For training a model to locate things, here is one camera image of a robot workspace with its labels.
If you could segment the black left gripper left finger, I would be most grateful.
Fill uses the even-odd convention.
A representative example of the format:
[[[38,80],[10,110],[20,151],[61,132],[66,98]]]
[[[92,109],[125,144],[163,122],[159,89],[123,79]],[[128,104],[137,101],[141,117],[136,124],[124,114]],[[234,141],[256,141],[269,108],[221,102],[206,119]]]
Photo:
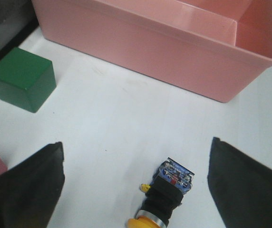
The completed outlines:
[[[0,228],[45,228],[65,182],[62,142],[0,175]]]

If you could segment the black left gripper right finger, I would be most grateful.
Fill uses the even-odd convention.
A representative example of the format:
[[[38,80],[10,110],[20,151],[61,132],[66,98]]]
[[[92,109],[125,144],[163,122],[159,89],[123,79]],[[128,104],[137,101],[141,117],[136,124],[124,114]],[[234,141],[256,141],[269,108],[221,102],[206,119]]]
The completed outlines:
[[[272,169],[214,137],[207,181],[227,228],[272,228]]]

